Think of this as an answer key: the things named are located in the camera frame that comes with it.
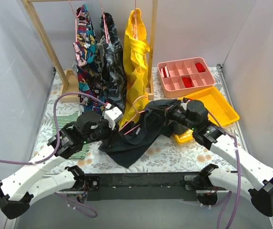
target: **wooden frame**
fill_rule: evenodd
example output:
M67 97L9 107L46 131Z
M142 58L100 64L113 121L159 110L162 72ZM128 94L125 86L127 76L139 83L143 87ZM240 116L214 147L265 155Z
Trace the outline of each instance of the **wooden frame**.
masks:
M52 47L52 44L46 34L46 31L40 21L39 15L33 5L33 2L46 2L46 1L68 1L68 0L21 0L23 3L31 21L33 22L45 48L46 51L57 71L59 77L62 81L61 94L66 92L76 92L78 91L78 81L71 69L63 70L57 55ZM148 60L148 84L146 91L148 93L149 100L154 99L154 85L152 80L152 61L154 53L154 43L156 34L156 18L157 18L157 8L158 0L152 0L152 17L151 17L151 32L150 32L150 53ZM61 99L62 102L78 102L77 95L69 95Z

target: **pink compartment box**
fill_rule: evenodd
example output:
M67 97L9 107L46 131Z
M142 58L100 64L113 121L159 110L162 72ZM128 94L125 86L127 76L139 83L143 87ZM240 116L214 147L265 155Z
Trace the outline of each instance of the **pink compartment box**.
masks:
M196 63L201 63L205 72L199 73L195 66ZM161 62L157 66L159 69L159 80L166 98L186 96L215 84L214 77L201 57ZM168 69L168 78L164 78L163 74L161 74L161 69L165 66ZM193 87L186 88L182 81L183 77L191 78Z

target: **floral pattern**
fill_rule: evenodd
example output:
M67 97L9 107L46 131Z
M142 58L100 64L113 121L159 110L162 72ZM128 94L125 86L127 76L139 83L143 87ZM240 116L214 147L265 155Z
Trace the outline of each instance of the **floral pattern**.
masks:
M221 79L215 67L210 67L210 71L215 77L215 87L225 96ZM155 100L165 99L159 79L158 69L153 68L153 81L155 90ZM39 132L35 153L46 145L52 136L53 125L53 105L60 94L61 80L56 74L52 91L45 111L44 121ZM58 103L57 115L71 115L80 111L78 103ZM241 139L236 123L225 129L238 138L239 146ZM208 151L198 145L195 140L178 145L174 137L167 138L163 135L152 144L152 146L137 160L129 169L119 166L106 153L98 150L101 143L89 144L89 152L84 160L70 159L59 166L53 168L50 173L58 174L64 171L66 166L78 165L85 173L148 173L148 172L195 172L200 171L209 163L214 163L226 170L235 170L220 156Z

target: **striped towel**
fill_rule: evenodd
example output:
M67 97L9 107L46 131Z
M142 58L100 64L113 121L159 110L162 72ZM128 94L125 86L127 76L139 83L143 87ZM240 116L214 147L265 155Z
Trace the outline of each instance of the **striped towel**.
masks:
M65 126L65 124L70 122L75 122L79 116L78 111L72 115L61 116L57 115L57 122L59 130ZM52 118L52 135L56 134L55 120ZM69 159L82 159L84 160L86 153L89 151L89 144L84 144L83 149L75 154L73 154Z

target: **yellow shirt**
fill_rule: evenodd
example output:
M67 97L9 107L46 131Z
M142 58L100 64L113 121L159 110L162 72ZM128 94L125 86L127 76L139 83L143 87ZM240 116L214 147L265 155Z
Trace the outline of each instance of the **yellow shirt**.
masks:
M147 72L148 66L146 61L146 53L149 52L149 44L146 41L146 28L141 20L141 10L136 9L136 23L137 23L137 38L134 38L134 10L131 11L125 30L124 38L124 57L123 64L127 77L127 94L126 107L124 117L120 121L120 126L129 121L135 114L132 103L140 96L146 95L147 86ZM140 98L135 103L135 108L138 111L144 109L149 102L148 98Z

